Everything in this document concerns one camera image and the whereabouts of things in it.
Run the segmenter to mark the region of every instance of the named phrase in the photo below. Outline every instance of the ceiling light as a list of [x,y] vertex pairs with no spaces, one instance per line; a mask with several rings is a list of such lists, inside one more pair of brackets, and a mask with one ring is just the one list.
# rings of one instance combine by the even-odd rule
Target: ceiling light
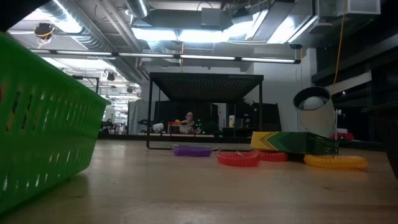
[[158,40],[177,40],[177,36],[173,30],[168,29],[140,29],[132,28],[134,35],[137,39],[146,41]]
[[127,106],[127,103],[125,103],[125,104],[114,104],[112,106],[122,107],[122,106]]
[[54,60],[52,58],[43,57],[42,59],[46,60],[48,63],[54,65],[57,68],[70,68],[70,67],[66,66],[65,64],[63,64],[57,60]]
[[119,98],[119,99],[139,99],[138,96],[134,96],[134,95],[101,95],[104,98]]
[[87,59],[116,60],[116,57],[87,56]]
[[116,87],[126,87],[126,84],[114,84],[114,83],[112,83],[112,86],[116,86]]
[[74,50],[58,50],[58,54],[67,55],[90,55],[90,56],[112,56],[111,52],[90,52],[90,51],[74,51]]
[[246,40],[248,40],[249,38],[252,38],[254,36],[254,34],[260,28],[260,25],[262,24],[263,20],[266,18],[267,13],[268,13],[268,10],[263,10],[258,15],[257,15],[257,13],[253,15],[253,19],[255,21],[254,21],[253,26],[251,27],[251,30],[246,35],[246,38],[245,38]]
[[210,30],[183,30],[179,40],[193,43],[219,43],[228,40],[222,31]]
[[172,54],[119,53],[122,57],[174,58]]
[[114,73],[113,72],[108,72],[108,76],[106,77],[107,80],[109,81],[114,81]]
[[[93,88],[96,87],[96,85],[87,85],[87,87]],[[111,85],[100,85],[98,86],[99,88],[114,88],[115,86],[111,86]]]
[[314,16],[308,23],[306,23],[303,27],[301,27],[287,42],[289,42],[289,43],[293,42],[305,30],[307,30],[310,27],[310,25],[312,25],[317,19],[318,19],[318,16]]
[[241,58],[243,62],[269,62],[269,63],[295,63],[293,59],[278,59],[278,58]]
[[50,53],[49,50],[36,50],[36,49],[31,49],[30,51],[31,51],[32,53],[35,53],[35,54],[49,54],[49,53]]
[[7,32],[12,35],[18,35],[18,34],[23,35],[23,34],[34,34],[35,33],[33,31],[19,31],[19,30],[9,30]]
[[181,55],[181,58],[188,59],[209,59],[209,60],[234,60],[235,57],[212,56],[212,55]]
[[129,87],[127,87],[127,90],[126,90],[128,93],[132,93],[132,91],[133,91],[133,89],[132,89],[132,87],[131,86],[129,86]]
[[291,16],[279,25],[273,35],[267,41],[268,44],[283,44],[294,34],[294,21]]
[[115,71],[115,67],[108,64],[104,60],[89,60],[89,59],[75,59],[75,58],[59,58],[59,62],[62,62],[66,65],[70,65],[70,67],[75,68],[94,68],[96,70],[113,70]]
[[47,21],[49,19],[48,15],[42,12],[40,9],[36,9],[27,15],[22,20],[24,21]]

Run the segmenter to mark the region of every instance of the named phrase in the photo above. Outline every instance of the person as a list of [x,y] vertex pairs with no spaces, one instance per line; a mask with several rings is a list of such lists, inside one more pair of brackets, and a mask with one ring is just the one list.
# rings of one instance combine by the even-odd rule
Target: person
[[196,128],[195,122],[193,121],[193,113],[191,111],[187,113],[185,120],[183,120],[182,123],[187,124],[187,134],[199,134],[201,131],[200,128]]

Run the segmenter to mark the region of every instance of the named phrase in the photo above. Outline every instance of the table surface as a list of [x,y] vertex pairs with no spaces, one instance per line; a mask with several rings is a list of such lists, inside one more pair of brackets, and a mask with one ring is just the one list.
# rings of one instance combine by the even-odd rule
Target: table surface
[[[169,142],[153,142],[154,147]],[[248,148],[248,144],[193,144]],[[382,152],[366,170],[301,162],[238,168],[147,150],[144,141],[98,141],[90,167],[0,223],[397,223],[398,180]]]

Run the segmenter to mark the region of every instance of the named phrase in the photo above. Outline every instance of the pipe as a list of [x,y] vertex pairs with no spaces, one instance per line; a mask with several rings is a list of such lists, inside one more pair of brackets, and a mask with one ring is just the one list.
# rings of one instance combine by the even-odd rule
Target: pipe
[[154,53],[166,53],[166,48],[164,47],[164,44],[162,41],[147,41],[149,48],[154,52]]
[[119,13],[115,9],[115,7],[109,2],[109,0],[102,0],[102,1],[104,2],[104,5],[106,6],[107,10],[109,10],[109,12],[113,14],[113,16],[119,22],[119,25],[124,29],[126,34],[130,37],[131,41],[137,47],[137,51],[142,52],[142,49],[141,49],[138,39],[132,32],[131,28],[126,25],[126,23],[124,22],[122,17],[119,15]]
[[146,0],[126,0],[127,8],[135,18],[148,16],[149,7]]
[[104,4],[102,3],[102,0],[96,0],[97,6],[104,12],[105,16],[109,19],[109,21],[112,23],[114,28],[117,30],[117,32],[120,34],[120,36],[123,38],[124,41],[128,44],[128,46],[133,50],[133,51],[138,51],[138,48],[134,45],[132,40],[126,36],[122,28],[119,26],[119,24],[116,23],[116,21],[113,19],[111,14],[106,10]]
[[[53,0],[40,7],[50,20],[64,32],[87,36],[71,37],[90,51],[116,52],[116,48],[72,0]],[[130,66],[123,58],[106,60],[115,66],[126,80],[141,83],[141,71]]]

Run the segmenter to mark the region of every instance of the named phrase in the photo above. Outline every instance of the basket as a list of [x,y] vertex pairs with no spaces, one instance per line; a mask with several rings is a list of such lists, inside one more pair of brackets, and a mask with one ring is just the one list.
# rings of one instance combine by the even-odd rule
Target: basket
[[208,147],[196,146],[172,146],[175,156],[209,157],[211,149]]
[[260,151],[260,150],[255,150],[255,152],[259,154],[261,161],[283,162],[287,160],[286,152]]
[[260,157],[256,152],[220,152],[217,160],[228,166],[254,167],[259,165]]
[[102,97],[0,33],[0,213],[86,169]]

